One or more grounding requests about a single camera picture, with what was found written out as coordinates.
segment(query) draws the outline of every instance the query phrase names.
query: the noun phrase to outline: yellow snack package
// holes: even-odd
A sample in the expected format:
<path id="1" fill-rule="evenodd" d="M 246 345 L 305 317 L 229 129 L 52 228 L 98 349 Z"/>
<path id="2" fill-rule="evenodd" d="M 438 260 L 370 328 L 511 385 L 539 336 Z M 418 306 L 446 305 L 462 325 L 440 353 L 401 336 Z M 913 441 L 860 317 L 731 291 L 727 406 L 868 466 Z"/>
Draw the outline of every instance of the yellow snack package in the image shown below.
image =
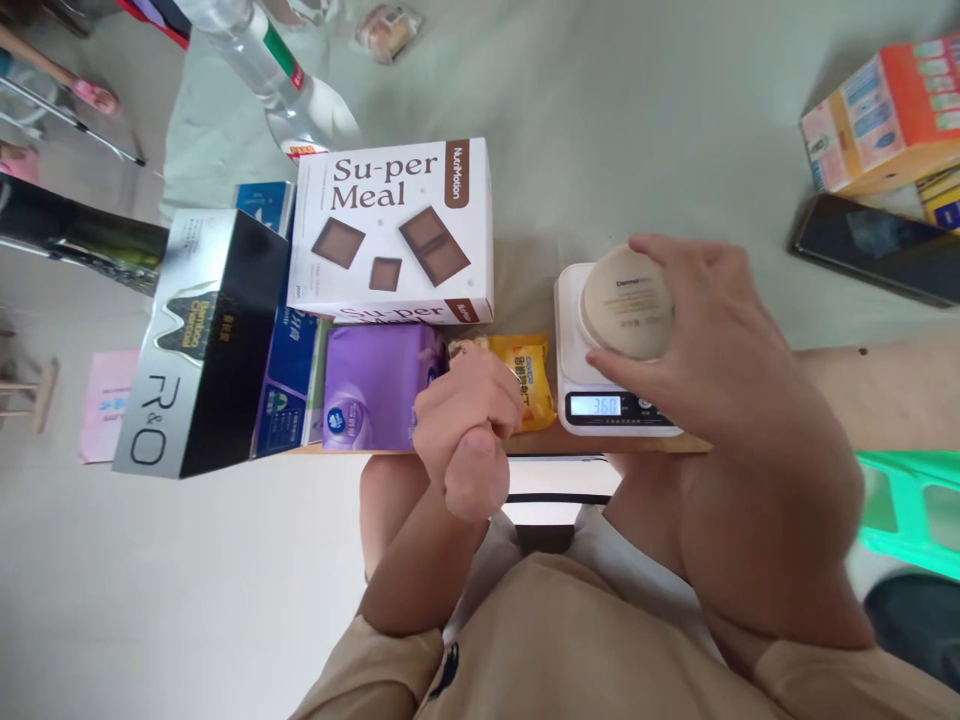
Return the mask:
<path id="1" fill-rule="evenodd" d="M 546 335 L 491 335 L 487 338 L 490 351 L 507 364 L 520 380 L 520 391 L 527 409 L 523 425 L 517 430 L 533 432 L 550 427 L 557 419 L 553 395 L 547 379 Z"/>

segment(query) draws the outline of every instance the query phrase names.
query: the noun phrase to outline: blue package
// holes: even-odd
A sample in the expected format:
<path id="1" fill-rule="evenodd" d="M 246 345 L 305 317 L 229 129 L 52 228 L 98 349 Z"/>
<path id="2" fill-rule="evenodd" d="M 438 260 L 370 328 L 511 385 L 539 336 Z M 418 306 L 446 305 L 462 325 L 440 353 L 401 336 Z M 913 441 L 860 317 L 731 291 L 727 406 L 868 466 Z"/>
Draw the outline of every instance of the blue package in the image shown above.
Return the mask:
<path id="1" fill-rule="evenodd" d="M 237 186 L 236 207 L 288 240 L 292 229 L 294 187 L 288 182 Z M 290 258 L 287 256 L 289 269 Z M 300 447 L 310 394 L 320 319 L 287 307 L 287 279 L 277 303 L 270 355 L 260 393 L 260 413 L 251 458 Z"/>

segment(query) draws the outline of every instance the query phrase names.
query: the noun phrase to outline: pink sticky note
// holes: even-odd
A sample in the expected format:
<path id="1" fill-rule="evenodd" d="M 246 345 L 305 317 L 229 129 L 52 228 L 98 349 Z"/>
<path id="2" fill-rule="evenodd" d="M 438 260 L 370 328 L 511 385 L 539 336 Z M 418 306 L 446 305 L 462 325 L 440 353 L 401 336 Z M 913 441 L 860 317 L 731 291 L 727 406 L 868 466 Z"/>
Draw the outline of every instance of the pink sticky note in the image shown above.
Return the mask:
<path id="1" fill-rule="evenodd" d="M 120 438 L 139 350 L 94 353 L 80 430 L 80 462 L 111 462 Z"/>

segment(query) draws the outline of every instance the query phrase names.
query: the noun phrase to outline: hand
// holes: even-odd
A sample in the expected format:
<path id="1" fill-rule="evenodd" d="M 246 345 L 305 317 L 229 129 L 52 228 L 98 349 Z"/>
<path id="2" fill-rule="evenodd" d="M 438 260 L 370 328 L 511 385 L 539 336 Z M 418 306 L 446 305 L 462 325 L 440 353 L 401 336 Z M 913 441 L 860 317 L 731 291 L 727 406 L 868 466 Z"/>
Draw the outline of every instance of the hand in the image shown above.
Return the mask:
<path id="1" fill-rule="evenodd" d="M 715 446 L 789 442 L 798 426 L 818 423 L 836 434 L 832 411 L 757 294 L 746 251 L 660 235 L 636 235 L 630 247 L 663 267 L 673 335 L 653 362 L 595 351 L 591 365 Z"/>
<path id="2" fill-rule="evenodd" d="M 517 376 L 489 350 L 467 345 L 414 410 L 413 447 L 430 481 L 445 490 L 447 509 L 468 522 L 489 518 L 510 491 L 500 441 L 523 420 Z"/>

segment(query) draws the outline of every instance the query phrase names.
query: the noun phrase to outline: light green tablecloth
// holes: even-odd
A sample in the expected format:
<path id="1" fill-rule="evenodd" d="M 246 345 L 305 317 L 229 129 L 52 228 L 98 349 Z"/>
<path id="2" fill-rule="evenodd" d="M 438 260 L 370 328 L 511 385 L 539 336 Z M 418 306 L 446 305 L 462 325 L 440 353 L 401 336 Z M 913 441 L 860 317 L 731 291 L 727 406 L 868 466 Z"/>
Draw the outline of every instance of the light green tablecloth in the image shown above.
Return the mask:
<path id="1" fill-rule="evenodd" d="M 796 349 L 934 329 L 928 308 L 789 256 L 813 193 L 803 111 L 872 52 L 957 26 L 950 0 L 418 0 L 392 67 L 336 27 L 285 33 L 370 145 L 484 136 L 499 332 L 553 328 L 553 282 L 632 232 L 743 245 Z M 293 180 L 263 112 L 196 38 L 170 123 L 163 211 L 229 207 L 238 182 Z"/>

